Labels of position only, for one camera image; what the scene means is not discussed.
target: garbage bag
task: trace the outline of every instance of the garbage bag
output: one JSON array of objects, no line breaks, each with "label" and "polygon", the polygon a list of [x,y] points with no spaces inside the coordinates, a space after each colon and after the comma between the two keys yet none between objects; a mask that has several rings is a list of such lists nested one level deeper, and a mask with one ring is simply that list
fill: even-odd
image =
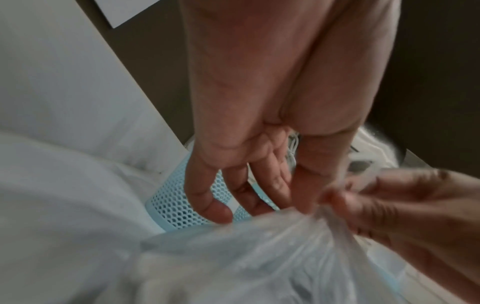
[{"label": "garbage bag", "polygon": [[97,304],[397,303],[326,206],[226,226],[199,226],[141,244]]}]

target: white wall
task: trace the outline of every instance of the white wall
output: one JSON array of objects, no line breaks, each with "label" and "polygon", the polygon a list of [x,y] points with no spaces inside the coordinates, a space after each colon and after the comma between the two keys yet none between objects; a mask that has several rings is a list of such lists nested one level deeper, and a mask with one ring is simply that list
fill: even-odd
[{"label": "white wall", "polygon": [[0,129],[157,172],[184,151],[74,0],[0,2]]}]

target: dark wall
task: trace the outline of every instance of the dark wall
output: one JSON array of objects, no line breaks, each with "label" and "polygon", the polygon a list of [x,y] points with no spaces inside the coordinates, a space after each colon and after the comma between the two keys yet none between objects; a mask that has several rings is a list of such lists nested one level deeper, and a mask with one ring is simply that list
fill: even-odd
[{"label": "dark wall", "polygon": [[175,135],[194,133],[179,5],[161,0],[112,29],[94,0],[77,0]]},{"label": "dark wall", "polygon": [[435,167],[480,177],[480,1],[403,0],[370,118]]}]

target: fingernail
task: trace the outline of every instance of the fingernail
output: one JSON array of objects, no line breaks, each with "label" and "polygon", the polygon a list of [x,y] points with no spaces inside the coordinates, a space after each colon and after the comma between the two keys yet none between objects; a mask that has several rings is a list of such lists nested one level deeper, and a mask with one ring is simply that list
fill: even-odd
[{"label": "fingernail", "polygon": [[346,192],[343,194],[343,199],[345,200],[345,206],[350,214],[356,215],[362,212],[362,204],[360,203],[357,195]]}]

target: palm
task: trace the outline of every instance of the palm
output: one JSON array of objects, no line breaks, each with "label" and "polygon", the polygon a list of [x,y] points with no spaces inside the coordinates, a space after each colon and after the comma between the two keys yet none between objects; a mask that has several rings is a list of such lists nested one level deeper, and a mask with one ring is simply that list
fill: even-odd
[{"label": "palm", "polygon": [[[267,212],[247,164],[279,206],[309,211],[364,121],[394,41],[398,2],[182,2],[196,144],[185,192],[216,222],[231,212],[209,191],[218,170],[252,214]],[[290,183],[290,128],[303,135]]]}]

